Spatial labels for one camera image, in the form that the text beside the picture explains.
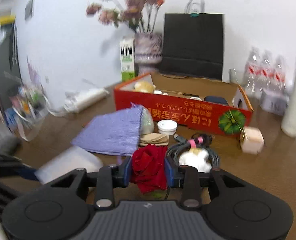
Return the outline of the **purple woven cloth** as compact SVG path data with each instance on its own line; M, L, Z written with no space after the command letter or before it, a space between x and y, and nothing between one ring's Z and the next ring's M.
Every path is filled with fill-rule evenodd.
M144 107L132 105L113 113L98 115L71 141L92 153L132 155L141 136Z

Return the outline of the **red orange cardboard box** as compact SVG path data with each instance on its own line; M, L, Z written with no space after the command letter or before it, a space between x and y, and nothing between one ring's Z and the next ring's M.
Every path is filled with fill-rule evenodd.
M154 84L154 93L134 91L138 81ZM203 101L209 95L223 97L229 105ZM142 105L154 121L170 119L191 129L228 136L240 134L253 115L240 85L200 77L144 74L116 85L114 100L117 110Z

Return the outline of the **red fabric rose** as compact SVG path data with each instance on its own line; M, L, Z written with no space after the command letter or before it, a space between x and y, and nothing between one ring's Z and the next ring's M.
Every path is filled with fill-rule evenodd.
M133 153L130 182L136 184L142 194L167 189L165 175L167 150L167 146L148 144Z

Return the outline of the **white ribbed jar lid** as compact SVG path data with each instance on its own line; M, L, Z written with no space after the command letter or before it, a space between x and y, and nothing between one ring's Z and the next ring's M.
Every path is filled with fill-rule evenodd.
M161 120L157 123L158 132L165 135L174 135L177 130L177 122L173 120Z

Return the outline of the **white power strip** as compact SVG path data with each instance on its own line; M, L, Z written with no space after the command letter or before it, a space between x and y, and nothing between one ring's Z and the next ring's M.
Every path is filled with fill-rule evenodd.
M66 98L63 109L68 113L80 113L91 105L104 99L108 96L109 92L104 88L92 88Z

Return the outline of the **yellow white plush dog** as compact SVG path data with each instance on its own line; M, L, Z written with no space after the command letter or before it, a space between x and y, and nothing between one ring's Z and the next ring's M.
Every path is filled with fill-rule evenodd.
M155 91L155 85L149 83L148 81L138 81L134 85L134 91L141 93L153 94Z

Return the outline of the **dried pink flower bouquet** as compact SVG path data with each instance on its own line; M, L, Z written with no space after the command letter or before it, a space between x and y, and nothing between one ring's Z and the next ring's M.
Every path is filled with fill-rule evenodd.
M155 30L156 20L160 7L165 0L100 0L113 2L114 8L106 8L101 3L89 3L86 7L86 16L98 15L102 25L113 25L116 28L125 24L134 33L152 33Z

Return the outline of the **purple textured vase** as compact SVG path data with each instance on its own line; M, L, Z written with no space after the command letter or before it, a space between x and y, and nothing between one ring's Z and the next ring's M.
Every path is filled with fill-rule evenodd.
M137 33L134 39L134 62L138 75L159 72L162 61L162 34Z

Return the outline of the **translucent box of white beads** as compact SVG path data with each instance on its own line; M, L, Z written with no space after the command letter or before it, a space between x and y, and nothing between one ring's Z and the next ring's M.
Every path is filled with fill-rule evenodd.
M98 172L102 167L103 163L97 156L73 146L40 167L35 175L42 184L46 184L77 168L85 168L87 172Z

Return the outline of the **navy zippered case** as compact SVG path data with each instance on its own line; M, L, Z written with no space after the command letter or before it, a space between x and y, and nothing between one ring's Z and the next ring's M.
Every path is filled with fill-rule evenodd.
M221 105L226 105L228 106L228 102L225 98L220 97L220 96L206 96L203 101L205 102L211 102L211 103L216 103L216 104L221 104Z

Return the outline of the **water bottle middle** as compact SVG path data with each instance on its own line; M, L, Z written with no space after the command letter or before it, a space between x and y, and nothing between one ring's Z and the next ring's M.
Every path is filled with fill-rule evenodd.
M271 77L273 75L272 67L272 53L268 50L264 51L260 62L260 79L261 90L267 89L271 83Z

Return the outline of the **water bottle right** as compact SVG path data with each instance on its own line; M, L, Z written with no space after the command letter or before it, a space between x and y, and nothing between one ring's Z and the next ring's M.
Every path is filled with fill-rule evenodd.
M276 92L283 93L285 90L285 59L279 55L275 60L273 85Z

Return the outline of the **clear glass cup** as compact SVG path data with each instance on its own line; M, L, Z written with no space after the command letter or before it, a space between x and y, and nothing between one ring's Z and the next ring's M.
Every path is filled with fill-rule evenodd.
M229 81L230 83L243 85L244 84L244 72L236 69L229 70Z

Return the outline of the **clear plastic bag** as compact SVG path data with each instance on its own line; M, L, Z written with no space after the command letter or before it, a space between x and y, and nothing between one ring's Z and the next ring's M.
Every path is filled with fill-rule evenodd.
M153 118L147 108L143 108L141 113L141 135L151 134L155 130Z

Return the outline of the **water bottle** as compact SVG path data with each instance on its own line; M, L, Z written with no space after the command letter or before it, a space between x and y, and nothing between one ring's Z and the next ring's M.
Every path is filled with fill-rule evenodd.
M276 92L283 93L285 90L285 59L279 55L275 60L273 85Z
M271 77L273 75L272 67L272 53L268 50L264 51L260 62L260 79L261 90L267 89L271 83Z
M255 96L257 74L259 73L259 49L252 47L245 65L244 90L248 97Z

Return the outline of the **black paper shopping bag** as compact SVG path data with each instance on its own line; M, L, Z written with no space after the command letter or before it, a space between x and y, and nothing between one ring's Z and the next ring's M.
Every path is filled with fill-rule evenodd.
M164 17L162 74L222 80L224 15L205 12L205 0L189 0L183 13Z

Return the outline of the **pink cube charger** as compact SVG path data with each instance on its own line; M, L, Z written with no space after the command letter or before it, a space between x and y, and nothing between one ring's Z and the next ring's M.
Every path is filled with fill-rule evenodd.
M260 129L245 126L240 134L240 146L243 153L259 154L264 147L264 137Z

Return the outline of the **plastic bag of items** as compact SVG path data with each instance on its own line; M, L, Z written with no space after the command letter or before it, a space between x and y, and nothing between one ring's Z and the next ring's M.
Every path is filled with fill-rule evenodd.
M30 142L40 132L49 114L49 102L41 85L26 85L17 77L10 77L15 83L7 94L14 112L14 120L20 137Z

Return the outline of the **small lavender tin box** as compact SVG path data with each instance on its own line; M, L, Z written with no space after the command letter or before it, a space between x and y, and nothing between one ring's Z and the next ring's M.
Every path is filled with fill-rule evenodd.
M283 116L288 107L288 97L281 92L275 92L264 89L259 100L259 105L262 110Z

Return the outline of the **water bottle left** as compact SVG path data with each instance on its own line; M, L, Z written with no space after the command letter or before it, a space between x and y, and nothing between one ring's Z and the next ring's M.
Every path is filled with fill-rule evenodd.
M245 65L244 90L248 97L255 96L257 74L259 73L259 49L252 47Z

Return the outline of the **green white milk carton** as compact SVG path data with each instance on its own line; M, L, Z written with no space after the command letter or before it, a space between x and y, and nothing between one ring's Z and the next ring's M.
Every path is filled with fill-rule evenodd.
M120 41L120 63L122 81L133 79L135 77L133 37L123 37Z

